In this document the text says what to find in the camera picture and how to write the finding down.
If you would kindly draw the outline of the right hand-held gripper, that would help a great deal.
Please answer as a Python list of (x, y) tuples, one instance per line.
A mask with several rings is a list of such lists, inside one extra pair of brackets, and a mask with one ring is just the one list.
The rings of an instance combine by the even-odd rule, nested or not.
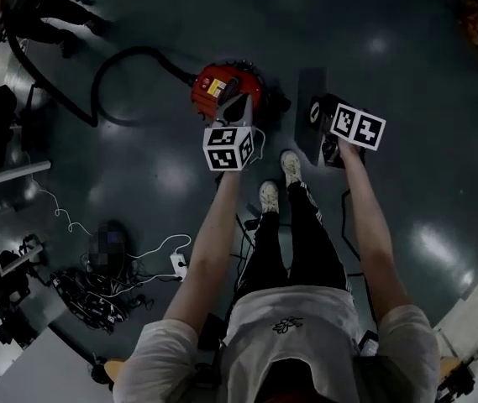
[(366, 150), (378, 150), (386, 126), (384, 119), (330, 93), (311, 99), (307, 122), (321, 134), (320, 157), (324, 165), (339, 169), (344, 168), (339, 152), (340, 139), (354, 145), (365, 163)]

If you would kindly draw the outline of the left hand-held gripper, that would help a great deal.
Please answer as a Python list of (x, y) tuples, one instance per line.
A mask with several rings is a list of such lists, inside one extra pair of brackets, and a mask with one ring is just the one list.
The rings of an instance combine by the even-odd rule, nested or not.
[(241, 171), (253, 151), (253, 100), (241, 93), (217, 107), (204, 130), (203, 152), (211, 171)]

